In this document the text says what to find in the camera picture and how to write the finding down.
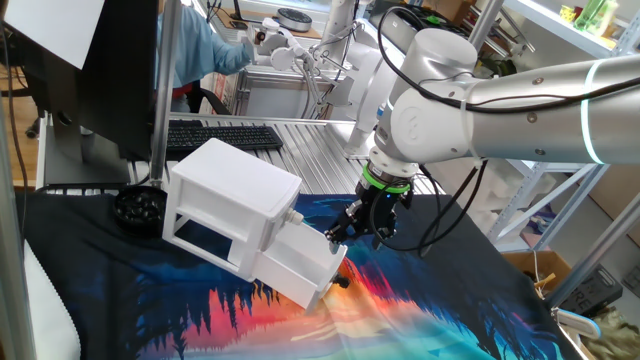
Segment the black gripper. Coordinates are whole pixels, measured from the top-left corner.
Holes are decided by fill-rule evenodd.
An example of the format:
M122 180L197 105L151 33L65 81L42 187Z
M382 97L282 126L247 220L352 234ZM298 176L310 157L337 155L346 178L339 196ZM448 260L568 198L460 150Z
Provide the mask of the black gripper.
M379 250L383 241L396 233L395 206L401 202L411 205L409 192L412 186L406 181L392 183L386 190L360 180L356 185L358 200L347 206L325 231L330 248L338 248L345 240L357 238L361 231L372 231L373 248Z

